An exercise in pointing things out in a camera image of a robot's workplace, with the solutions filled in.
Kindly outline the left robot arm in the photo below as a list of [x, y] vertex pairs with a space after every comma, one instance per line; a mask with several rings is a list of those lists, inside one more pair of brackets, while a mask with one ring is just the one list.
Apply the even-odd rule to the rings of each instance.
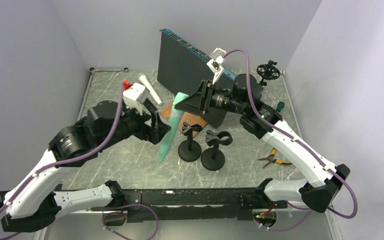
[[0, 191], [0, 208], [7, 205], [0, 221], [3, 231], [32, 233], [76, 211], [117, 210], [124, 206], [125, 194], [115, 180], [77, 191], [56, 191], [55, 188], [66, 175], [97, 158], [103, 150], [132, 136], [156, 145], [170, 130], [149, 100], [145, 101], [142, 113], [115, 101], [98, 103], [50, 141], [28, 175], [27, 184]]

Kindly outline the black round-base mic stand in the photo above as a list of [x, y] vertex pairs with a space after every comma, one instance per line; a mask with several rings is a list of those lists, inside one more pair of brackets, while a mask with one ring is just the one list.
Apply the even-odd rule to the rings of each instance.
[[178, 146], [177, 153], [181, 160], [191, 163], [200, 158], [202, 154], [201, 145], [194, 140], [194, 132], [199, 133], [203, 130], [203, 127], [199, 124], [189, 124], [186, 121], [183, 122], [181, 128], [182, 133], [186, 136], [186, 140], [181, 142]]

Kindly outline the white microphone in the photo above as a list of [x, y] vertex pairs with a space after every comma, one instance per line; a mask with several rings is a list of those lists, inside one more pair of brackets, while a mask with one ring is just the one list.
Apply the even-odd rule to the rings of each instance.
[[162, 99], [160, 98], [160, 96], [158, 95], [158, 93], [155, 91], [152, 84], [149, 82], [147, 76], [144, 73], [139, 73], [137, 78], [140, 81], [140, 83], [148, 89], [151, 97], [157, 103], [157, 105], [162, 106], [164, 103], [163, 103]]

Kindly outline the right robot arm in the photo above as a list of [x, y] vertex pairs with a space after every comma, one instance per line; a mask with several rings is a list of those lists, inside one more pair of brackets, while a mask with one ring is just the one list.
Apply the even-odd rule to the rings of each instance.
[[273, 202], [304, 203], [310, 210], [324, 213], [342, 187], [350, 189], [346, 178], [350, 169], [336, 165], [312, 149], [295, 133], [283, 117], [261, 101], [262, 88], [250, 74], [235, 78], [231, 89], [220, 89], [203, 80], [195, 93], [174, 104], [177, 110], [205, 115], [214, 110], [240, 114], [243, 128], [282, 153], [304, 175], [300, 180], [265, 179], [255, 194], [256, 203], [267, 208]]

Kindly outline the black tripod shock-mount stand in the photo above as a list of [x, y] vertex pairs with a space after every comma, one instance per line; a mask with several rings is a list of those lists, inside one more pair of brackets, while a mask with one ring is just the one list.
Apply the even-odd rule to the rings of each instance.
[[276, 80], [281, 76], [281, 72], [276, 65], [277, 62], [269, 60], [266, 64], [260, 64], [256, 68], [256, 73], [261, 77], [259, 84], [262, 87], [267, 85], [267, 81]]

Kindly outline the mint green microphone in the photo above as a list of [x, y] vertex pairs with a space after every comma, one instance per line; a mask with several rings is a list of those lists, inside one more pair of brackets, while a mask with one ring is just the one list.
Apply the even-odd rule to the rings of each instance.
[[185, 100], [189, 95], [183, 92], [178, 92], [172, 102], [171, 112], [168, 119], [168, 125], [171, 127], [170, 131], [163, 137], [161, 146], [159, 148], [157, 163], [162, 163], [168, 155], [176, 132], [178, 130], [180, 121], [184, 115], [183, 110], [176, 109], [176, 104]]

